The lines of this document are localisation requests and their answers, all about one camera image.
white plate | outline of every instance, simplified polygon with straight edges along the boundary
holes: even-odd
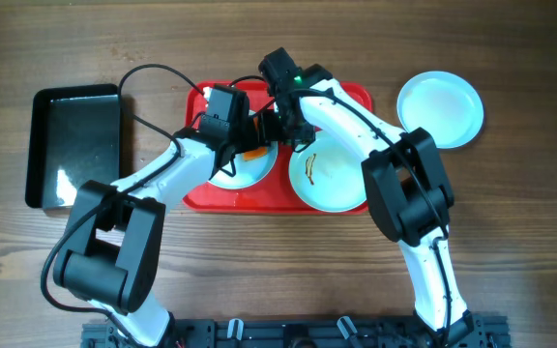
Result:
[[[255,185],[270,173],[278,155],[279,145],[277,142],[270,145],[268,154],[258,159],[243,160],[243,154],[238,154],[233,160],[236,166],[236,175],[232,178],[220,171],[210,180],[210,184],[221,189],[243,189]],[[231,164],[227,164],[223,169],[231,172]]]
[[[481,130],[483,102],[463,78],[449,72],[423,72],[398,94],[398,119],[406,131],[422,127],[440,149],[465,145]]]
[[[366,201],[360,162],[325,131],[319,131],[302,153],[291,156],[289,180],[300,199],[323,212],[346,212]]]

food item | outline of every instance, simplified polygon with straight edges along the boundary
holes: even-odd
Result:
[[[243,153],[242,160],[255,160],[266,155],[268,155],[268,148],[264,146],[256,150],[251,150]]]
[[[305,163],[305,174],[307,175],[308,181],[311,185],[315,185],[313,182],[313,163],[315,162],[315,158],[317,154],[313,154],[313,156],[309,156],[307,162]]]

wooden table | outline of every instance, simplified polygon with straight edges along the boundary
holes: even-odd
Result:
[[[457,282],[471,309],[509,316],[515,347],[557,346],[557,2],[108,3],[0,2],[0,346],[74,347],[81,323],[98,318],[56,310],[40,294],[44,258],[66,219],[23,202],[34,94],[117,82],[148,62],[196,81],[230,79],[256,73],[279,46],[302,66],[320,63],[364,84],[377,115],[395,125],[398,90],[416,73],[450,71],[475,86],[483,135],[443,153],[456,194]],[[128,88],[141,115],[183,126],[182,81],[144,72]],[[165,146],[135,126],[128,170]],[[165,222],[154,289],[178,318],[410,314],[414,301],[397,246],[367,214],[178,207]]]

black tray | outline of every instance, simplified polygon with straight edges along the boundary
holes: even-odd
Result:
[[[45,89],[34,97],[25,202],[31,208],[74,203],[87,180],[120,177],[122,122],[117,86]]]

black cable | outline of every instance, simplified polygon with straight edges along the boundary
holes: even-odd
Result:
[[[199,117],[201,117],[203,114],[205,114],[205,111],[199,111],[197,112],[196,115],[194,115],[194,118],[192,118],[192,121],[189,123],[189,127],[193,127],[194,124],[197,122],[197,120],[199,119]]]
[[[275,103],[275,99],[272,99],[271,101],[268,101],[267,104],[261,106],[261,108],[259,110],[257,110],[257,112],[255,112],[254,114],[250,115],[251,118],[254,117],[258,117],[259,115],[261,115],[262,112],[268,110],[270,108],[270,106],[272,106]]]
[[[433,205],[433,202],[431,202],[431,199],[429,198],[428,194],[426,194],[426,190],[423,187],[423,184],[418,180],[418,176],[416,175],[416,172],[414,172],[414,169],[412,168],[412,165],[410,165],[407,158],[396,148],[395,143],[388,136],[386,136],[386,134],[383,131],[381,131],[379,128],[377,128],[375,125],[373,125],[373,123],[370,122],[369,119],[367,117],[365,117],[365,115],[363,115],[360,111],[358,111],[356,108],[354,108],[352,105],[348,104],[347,102],[337,98],[334,95],[330,95],[330,94],[327,94],[325,92],[321,92],[321,91],[317,91],[317,90],[313,90],[313,89],[295,89],[295,90],[292,90],[289,93],[287,93],[285,95],[282,95],[280,97],[284,98],[285,96],[292,95],[292,94],[300,95],[302,97],[314,97],[314,96],[325,97],[325,98],[328,98],[328,99],[332,100],[335,103],[340,104],[341,106],[345,107],[346,109],[348,109],[350,112],[352,112],[358,118],[360,118],[361,121],[363,121],[367,126],[369,126],[371,128],[371,130],[375,133],[375,135],[377,135],[378,137],[380,137],[382,140],[384,140],[386,142],[386,144],[391,149],[391,151],[393,153],[395,153],[395,155],[398,157],[401,164],[403,164],[405,169],[412,176],[414,184],[418,188],[420,194],[423,196],[423,199],[425,200],[426,205],[428,206],[428,208],[433,213],[433,217],[435,218],[435,222],[440,227],[440,229],[442,231],[442,235],[443,235],[443,237],[437,237],[437,238],[433,239],[433,242],[431,243],[430,247],[433,249],[433,251],[436,254],[436,258],[438,259],[438,267],[440,269],[440,275],[442,277],[442,281],[444,283],[444,290],[446,292],[446,306],[447,306],[446,325],[445,325],[445,328],[444,328],[444,332],[442,334],[442,343],[441,343],[442,347],[446,347],[448,345],[448,337],[449,337],[449,332],[450,332],[450,329],[451,329],[451,309],[452,309],[451,301],[452,301],[452,298],[451,298],[451,287],[450,287],[448,278],[446,276],[446,270],[444,269],[444,264],[442,263],[442,257],[440,255],[438,243],[440,241],[448,240],[449,232],[446,229],[446,225],[442,222],[442,219],[440,218],[440,215],[438,214],[437,210],[435,209],[435,206]]]
[[[310,144],[312,144],[312,142],[309,142],[309,144],[305,144],[305,146],[300,149],[300,150],[296,150],[296,148],[294,147],[291,151],[293,151],[295,154],[300,154],[302,153],[304,150],[308,149],[308,147],[310,146]]]
[[[50,294],[50,292],[48,291],[48,286],[47,286],[47,279],[48,279],[48,272],[50,271],[50,267],[53,263],[53,261],[55,260],[55,256],[57,255],[57,253],[59,253],[59,251],[61,250],[62,246],[66,243],[66,241],[74,234],[74,232],[76,232],[76,230],[78,230],[78,228],[80,228],[80,226],[82,226],[85,222],[87,222],[88,219],[90,219],[91,217],[93,217],[94,215],[101,213],[102,211],[104,211],[105,209],[107,209],[108,207],[111,206],[111,204],[113,204],[114,202],[117,202],[119,200],[122,200],[123,198],[125,198],[129,193],[131,193],[132,191],[139,189],[141,187],[143,187],[145,184],[147,184],[150,180],[154,179],[157,175],[161,174],[166,168],[168,168],[169,166],[171,166],[173,163],[175,163],[175,161],[177,160],[177,158],[180,157],[180,155],[182,155],[182,148],[180,143],[177,141],[177,139],[175,138],[174,135],[169,134],[167,131],[143,120],[142,118],[138,117],[137,115],[135,115],[132,111],[129,110],[129,108],[126,106],[126,104],[124,103],[123,99],[122,99],[122,87],[124,86],[124,82],[126,82],[126,80],[133,74],[136,73],[142,69],[148,69],[148,68],[158,68],[158,69],[164,69],[167,71],[170,71],[172,73],[177,74],[178,76],[182,77],[186,82],[188,82],[188,84],[190,86],[192,86],[192,88],[194,90],[196,90],[198,93],[200,93],[201,95],[203,95],[203,91],[201,91],[201,89],[199,89],[199,87],[197,87],[190,79],[188,79],[185,75],[183,75],[181,72],[176,71],[173,68],[170,68],[168,66],[164,66],[164,65],[160,65],[160,64],[146,64],[146,65],[142,65],[142,66],[138,66],[132,70],[130,70],[129,72],[127,72],[122,79],[120,80],[118,89],[117,89],[117,98],[118,98],[118,102],[120,103],[120,108],[122,109],[122,112],[124,113],[124,115],[126,115],[127,117],[130,117],[132,119],[134,119],[135,121],[139,122],[140,124],[148,127],[149,129],[156,131],[162,135],[164,135],[165,137],[167,137],[169,140],[171,140],[176,147],[176,152],[173,155],[173,157],[171,159],[169,159],[169,161],[165,164],[163,164],[160,168],[156,169],[155,171],[153,171],[152,173],[150,173],[149,175],[147,175],[146,177],[144,177],[143,179],[139,180],[137,183],[135,183],[134,185],[132,185],[129,188],[126,188],[124,190],[122,190],[121,192],[118,192],[108,198],[106,198],[103,202],[101,202],[99,205],[97,205],[96,207],[92,208],[89,212],[87,212],[86,214],[84,214],[81,218],[79,218],[77,221],[75,221],[73,223],[73,225],[70,228],[67,228],[64,231],[64,234],[62,235],[62,237],[59,239],[59,241],[57,241],[57,243],[55,244],[55,246],[53,247],[53,249],[50,251],[49,255],[46,257],[46,260],[44,261],[44,265],[43,265],[43,270],[41,273],[41,277],[40,277],[40,289],[42,291],[42,294],[44,296],[44,298],[54,307],[64,310],[64,311],[69,311],[69,312],[77,312],[77,313],[98,313],[98,314],[102,314],[105,315],[111,322],[113,322],[113,325],[115,325],[117,327],[117,329],[119,331],[122,332],[122,334],[124,334],[125,337],[128,337],[131,341],[132,344],[134,344],[137,347],[143,347],[142,345],[140,345],[138,342],[136,342],[134,340],[134,338],[132,337],[132,335],[128,332],[128,330],[126,330],[126,328],[117,320],[117,318],[115,318],[115,316],[113,315],[113,313],[111,313],[110,311],[103,309],[103,308],[96,308],[96,307],[77,307],[77,306],[70,306],[70,305],[65,305],[65,304],[61,304],[59,303],[57,300],[55,300],[55,298],[53,298],[53,296]]]
[[[258,81],[266,82],[266,80],[261,76],[246,75],[246,76],[238,77],[238,78],[234,79],[233,81],[231,81],[231,83],[229,83],[229,87],[235,86],[235,84],[238,83],[238,82],[242,82],[242,81],[246,81],[246,80],[250,80],[250,79],[256,79]]]
[[[446,292],[446,325],[444,332],[442,333],[442,347],[446,347],[449,342],[449,333],[451,331],[451,286],[449,284],[449,280],[446,276],[446,269],[444,269],[444,264],[442,263],[442,254],[440,253],[440,247],[438,243],[442,241],[442,237],[437,237],[433,239],[433,243],[431,244],[431,248],[435,253],[435,258],[437,259],[437,264],[440,268],[440,274],[442,276],[442,281],[444,282],[444,291]]]

